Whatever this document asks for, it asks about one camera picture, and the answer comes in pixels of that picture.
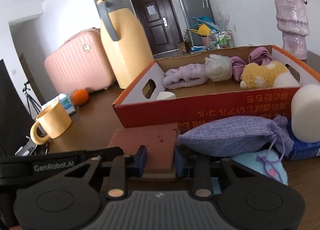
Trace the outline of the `light blue plush toy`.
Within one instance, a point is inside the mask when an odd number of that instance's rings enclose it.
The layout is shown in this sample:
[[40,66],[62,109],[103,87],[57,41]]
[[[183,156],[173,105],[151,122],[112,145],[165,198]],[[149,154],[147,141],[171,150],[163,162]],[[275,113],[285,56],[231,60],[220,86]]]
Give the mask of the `light blue plush toy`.
[[273,150],[244,153],[233,156],[231,159],[271,179],[288,185],[287,172],[278,154]]

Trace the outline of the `purple drawstring pouch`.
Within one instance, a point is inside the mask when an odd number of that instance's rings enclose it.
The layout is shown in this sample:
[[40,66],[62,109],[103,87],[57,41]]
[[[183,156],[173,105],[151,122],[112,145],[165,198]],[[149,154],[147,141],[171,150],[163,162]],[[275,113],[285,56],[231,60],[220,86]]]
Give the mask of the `purple drawstring pouch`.
[[184,145],[201,154],[231,157],[259,151],[270,143],[287,157],[294,146],[283,116],[267,119],[255,116],[233,116],[211,121],[178,136],[177,145]]

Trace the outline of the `pink rectangular sponge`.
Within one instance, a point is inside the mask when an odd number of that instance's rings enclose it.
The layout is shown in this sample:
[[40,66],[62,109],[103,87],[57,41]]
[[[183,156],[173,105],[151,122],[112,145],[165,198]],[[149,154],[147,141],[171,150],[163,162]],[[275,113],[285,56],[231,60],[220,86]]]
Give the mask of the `pink rectangular sponge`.
[[134,155],[141,145],[146,146],[147,158],[143,180],[172,181],[176,178],[174,150],[180,135],[177,123],[118,129],[110,147],[120,147],[125,155]]

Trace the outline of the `white round sponge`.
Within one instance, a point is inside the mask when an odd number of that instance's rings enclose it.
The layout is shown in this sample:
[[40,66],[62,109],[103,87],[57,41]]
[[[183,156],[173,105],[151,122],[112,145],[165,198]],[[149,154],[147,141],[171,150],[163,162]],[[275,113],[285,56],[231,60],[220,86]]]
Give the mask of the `white round sponge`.
[[319,112],[319,85],[301,87],[291,102],[291,129],[298,140],[319,142]]

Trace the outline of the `white and yellow plush toy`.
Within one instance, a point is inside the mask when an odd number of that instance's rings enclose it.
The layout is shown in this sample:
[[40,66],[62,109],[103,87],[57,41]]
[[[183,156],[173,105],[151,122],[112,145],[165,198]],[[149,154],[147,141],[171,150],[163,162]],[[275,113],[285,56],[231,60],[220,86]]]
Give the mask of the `white and yellow plush toy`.
[[278,61],[271,61],[263,66],[248,64],[244,67],[240,80],[240,88],[243,90],[299,87],[299,82],[289,69]]

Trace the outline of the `plastic soft ball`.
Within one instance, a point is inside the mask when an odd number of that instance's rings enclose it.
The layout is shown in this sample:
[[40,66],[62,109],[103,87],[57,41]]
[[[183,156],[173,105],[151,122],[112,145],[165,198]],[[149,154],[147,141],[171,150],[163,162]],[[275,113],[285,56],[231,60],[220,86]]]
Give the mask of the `plastic soft ball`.
[[229,80],[232,77],[232,61],[227,56],[210,54],[205,58],[205,75],[213,82]]

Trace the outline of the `lilac fluffy headband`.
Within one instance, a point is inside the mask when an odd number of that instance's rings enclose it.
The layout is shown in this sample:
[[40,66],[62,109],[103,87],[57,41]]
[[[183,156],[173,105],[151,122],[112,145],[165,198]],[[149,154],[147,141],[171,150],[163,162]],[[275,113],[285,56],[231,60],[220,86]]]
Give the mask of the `lilac fluffy headband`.
[[204,64],[188,64],[177,69],[169,69],[165,73],[163,86],[169,90],[200,86],[206,83]]

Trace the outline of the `blue tissue pack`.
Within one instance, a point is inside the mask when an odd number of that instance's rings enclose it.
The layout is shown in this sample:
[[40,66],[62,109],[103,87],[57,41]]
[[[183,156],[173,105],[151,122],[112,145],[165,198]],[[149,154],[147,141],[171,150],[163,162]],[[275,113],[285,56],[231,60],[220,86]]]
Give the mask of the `blue tissue pack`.
[[69,94],[63,93],[59,94],[57,97],[42,105],[41,110],[44,110],[46,107],[53,104],[55,101],[59,101],[69,115],[76,112],[75,106],[71,101],[71,96]]

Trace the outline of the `pink mini suitcase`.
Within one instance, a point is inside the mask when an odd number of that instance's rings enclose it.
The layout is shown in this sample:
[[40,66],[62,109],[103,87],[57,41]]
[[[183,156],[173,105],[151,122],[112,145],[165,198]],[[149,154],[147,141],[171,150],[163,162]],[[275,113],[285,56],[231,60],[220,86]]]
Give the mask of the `pink mini suitcase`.
[[67,40],[44,61],[57,93],[105,90],[116,81],[101,43],[100,29],[83,30]]

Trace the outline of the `red cardboard box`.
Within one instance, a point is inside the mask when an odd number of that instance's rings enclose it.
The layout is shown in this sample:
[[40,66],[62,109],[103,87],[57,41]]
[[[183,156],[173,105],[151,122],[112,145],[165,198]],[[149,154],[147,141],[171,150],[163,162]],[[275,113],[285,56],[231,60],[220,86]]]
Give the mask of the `red cardboard box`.
[[202,64],[210,51],[152,61],[114,101],[113,109],[125,128],[178,123],[186,132],[204,123],[232,116],[272,119],[291,117],[298,87],[244,91],[234,80],[174,90],[175,99],[158,100],[165,72],[187,64]]

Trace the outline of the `yellow thermos jug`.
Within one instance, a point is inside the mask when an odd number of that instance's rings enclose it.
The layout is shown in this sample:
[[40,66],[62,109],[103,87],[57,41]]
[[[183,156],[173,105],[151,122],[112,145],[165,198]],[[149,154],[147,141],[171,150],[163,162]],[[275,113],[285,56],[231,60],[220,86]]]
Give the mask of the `yellow thermos jug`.
[[123,0],[97,0],[101,43],[121,89],[154,61],[139,19]]

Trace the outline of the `metal storage trolley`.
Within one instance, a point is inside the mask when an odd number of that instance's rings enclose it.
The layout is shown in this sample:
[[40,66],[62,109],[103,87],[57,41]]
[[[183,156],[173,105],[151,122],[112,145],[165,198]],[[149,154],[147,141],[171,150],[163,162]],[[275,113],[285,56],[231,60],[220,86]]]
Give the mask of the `metal storage trolley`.
[[234,41],[231,30],[211,30],[210,38],[212,39],[210,45],[213,49],[234,47]]

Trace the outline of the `yellow toy on pile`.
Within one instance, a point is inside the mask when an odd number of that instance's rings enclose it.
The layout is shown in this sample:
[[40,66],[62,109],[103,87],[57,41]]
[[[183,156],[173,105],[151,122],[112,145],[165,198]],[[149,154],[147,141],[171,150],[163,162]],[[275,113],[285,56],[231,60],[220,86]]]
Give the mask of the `yellow toy on pile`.
[[190,31],[202,37],[210,36],[210,28],[206,24],[199,24],[198,29],[190,29]]

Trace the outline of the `dark brown door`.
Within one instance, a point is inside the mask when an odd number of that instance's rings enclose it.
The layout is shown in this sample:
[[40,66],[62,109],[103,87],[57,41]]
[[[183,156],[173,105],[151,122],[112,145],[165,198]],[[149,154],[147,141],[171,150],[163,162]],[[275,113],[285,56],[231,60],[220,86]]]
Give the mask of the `dark brown door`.
[[171,0],[131,0],[154,56],[179,50],[182,35]]

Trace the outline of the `grey refrigerator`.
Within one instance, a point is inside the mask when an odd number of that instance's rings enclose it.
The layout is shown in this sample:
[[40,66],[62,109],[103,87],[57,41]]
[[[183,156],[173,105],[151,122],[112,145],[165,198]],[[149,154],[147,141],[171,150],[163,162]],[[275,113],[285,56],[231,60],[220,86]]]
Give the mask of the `grey refrigerator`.
[[212,8],[209,0],[178,0],[183,12],[185,24],[187,25],[187,34],[190,37],[192,46],[202,46],[203,42],[200,35],[192,32],[191,29],[199,28],[200,20],[214,22]]

